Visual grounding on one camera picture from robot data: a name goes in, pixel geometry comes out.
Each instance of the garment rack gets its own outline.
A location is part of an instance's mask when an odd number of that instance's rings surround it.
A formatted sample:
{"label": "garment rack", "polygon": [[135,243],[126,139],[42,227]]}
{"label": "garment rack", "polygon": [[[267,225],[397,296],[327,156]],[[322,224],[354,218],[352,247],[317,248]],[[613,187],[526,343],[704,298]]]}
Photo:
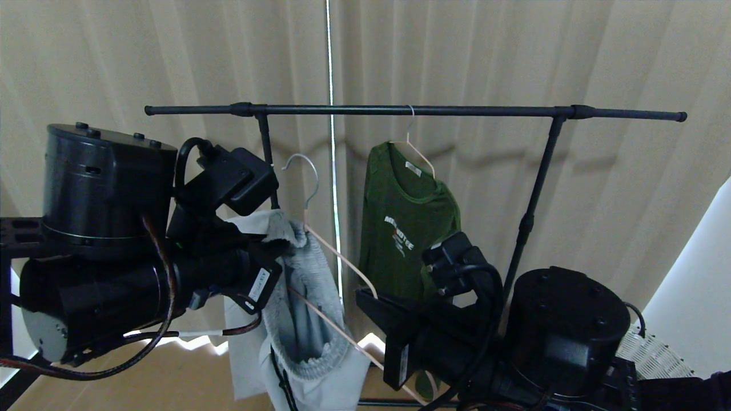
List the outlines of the garment rack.
{"label": "garment rack", "polygon": [[[201,106],[145,106],[145,114],[155,116],[160,114],[231,114],[239,117],[254,117],[259,122],[259,131],[262,136],[264,160],[273,166],[272,148],[269,135],[268,116],[277,115],[348,115],[348,116],[471,116],[471,117],[551,117],[548,139],[546,140],[541,157],[536,181],[533,184],[531,197],[528,201],[526,213],[518,225],[518,237],[515,240],[510,266],[505,277],[504,300],[510,296],[512,283],[518,271],[518,263],[528,242],[528,236],[533,230],[535,210],[538,198],[541,195],[556,147],[558,135],[566,120],[583,120],[585,118],[633,118],[645,120],[666,120],[683,122],[688,118],[685,112],[647,111],[647,110],[618,110],[607,108],[593,108],[587,105],[570,105],[555,107],[519,107],[519,106],[431,106],[431,105],[266,105],[250,102],[237,102],[231,105],[201,105]],[[271,196],[272,208],[279,208],[276,192]],[[411,400],[382,400],[361,399],[360,405],[388,406],[388,407],[420,407],[420,404]],[[455,402],[448,404],[456,407]]]}

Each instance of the curtain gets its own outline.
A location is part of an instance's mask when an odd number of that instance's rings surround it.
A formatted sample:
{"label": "curtain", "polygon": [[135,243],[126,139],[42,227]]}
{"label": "curtain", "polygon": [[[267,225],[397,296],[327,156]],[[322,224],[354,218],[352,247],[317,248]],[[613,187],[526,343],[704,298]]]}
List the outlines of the curtain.
{"label": "curtain", "polygon": [[[719,1],[334,1],[336,104],[687,111],[682,124],[568,121],[518,269],[582,271],[642,307],[731,170],[730,12]],[[337,118],[348,255],[359,250],[368,152],[404,140],[410,121]],[[549,124],[418,117],[412,127],[463,230],[503,277]]]}
{"label": "curtain", "polygon": [[[3,1],[0,36],[2,194],[23,216],[42,213],[49,123],[84,121],[176,147],[206,137],[263,158],[252,118],[147,117],[143,108],[328,102],[323,1]],[[329,119],[277,116],[270,128],[281,207],[301,219],[314,188],[305,162],[279,170],[302,152],[322,181],[309,219],[332,242]],[[188,179],[199,170],[189,167]],[[222,307],[209,301],[171,329],[223,327]]]}

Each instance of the green shirt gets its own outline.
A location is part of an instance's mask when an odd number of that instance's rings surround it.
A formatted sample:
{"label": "green shirt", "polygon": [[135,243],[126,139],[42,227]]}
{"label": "green shirt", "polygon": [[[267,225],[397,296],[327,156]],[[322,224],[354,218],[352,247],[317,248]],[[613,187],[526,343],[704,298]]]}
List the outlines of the green shirt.
{"label": "green shirt", "polygon": [[443,182],[409,162],[392,143],[371,149],[358,268],[377,292],[418,301],[433,294],[421,254],[458,230],[459,208]]}

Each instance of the hanger hook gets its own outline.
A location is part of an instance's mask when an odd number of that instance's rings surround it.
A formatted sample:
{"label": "hanger hook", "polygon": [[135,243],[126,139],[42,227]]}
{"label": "hanger hook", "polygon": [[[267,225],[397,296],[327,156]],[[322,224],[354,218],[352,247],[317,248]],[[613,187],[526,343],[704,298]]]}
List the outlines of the hanger hook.
{"label": "hanger hook", "polygon": [[286,170],[287,168],[289,168],[289,165],[292,163],[292,160],[295,157],[300,157],[302,159],[305,159],[308,163],[310,163],[310,167],[312,167],[312,171],[315,173],[315,190],[312,192],[312,194],[310,194],[309,197],[307,197],[307,200],[305,200],[305,210],[306,210],[310,206],[310,200],[312,200],[312,197],[314,197],[315,194],[317,194],[317,190],[319,190],[319,176],[317,175],[317,168],[315,167],[315,164],[312,162],[312,160],[310,160],[310,158],[307,157],[306,155],[300,154],[300,153],[295,153],[295,154],[289,156],[287,163],[281,169]]}
{"label": "hanger hook", "polygon": [[414,112],[414,106],[409,105],[409,108],[412,109],[412,120],[409,123],[409,126],[406,128],[406,141],[409,141],[409,132],[411,132],[411,126],[414,125],[414,120],[416,119],[416,113]]}

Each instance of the brown floor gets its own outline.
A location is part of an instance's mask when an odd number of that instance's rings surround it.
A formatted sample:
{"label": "brown floor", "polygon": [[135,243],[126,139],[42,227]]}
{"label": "brown floor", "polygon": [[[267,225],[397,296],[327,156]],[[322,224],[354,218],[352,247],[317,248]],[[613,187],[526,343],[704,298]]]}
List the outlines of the brown floor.
{"label": "brown floor", "polygon": [[[134,355],[130,345],[85,364],[83,371],[106,369]],[[371,368],[363,398],[408,399],[382,381]],[[228,354],[217,355],[211,346],[188,351],[176,343],[157,347],[147,358],[114,377],[76,382],[40,377],[10,407],[10,411],[164,410],[235,411],[272,410],[266,394],[234,401]],[[413,408],[358,407],[359,410],[413,410]]]}

